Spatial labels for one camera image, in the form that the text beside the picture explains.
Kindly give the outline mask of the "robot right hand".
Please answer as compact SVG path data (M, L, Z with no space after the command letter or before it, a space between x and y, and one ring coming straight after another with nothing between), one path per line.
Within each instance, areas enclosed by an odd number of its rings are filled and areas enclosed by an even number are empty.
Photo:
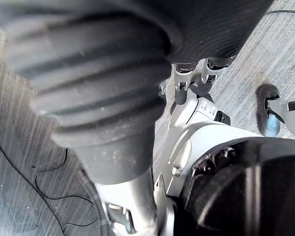
M270 0L0 0L7 64L37 88L32 109L89 178L117 193L135 232L158 234L152 192L158 94L172 64L231 62Z

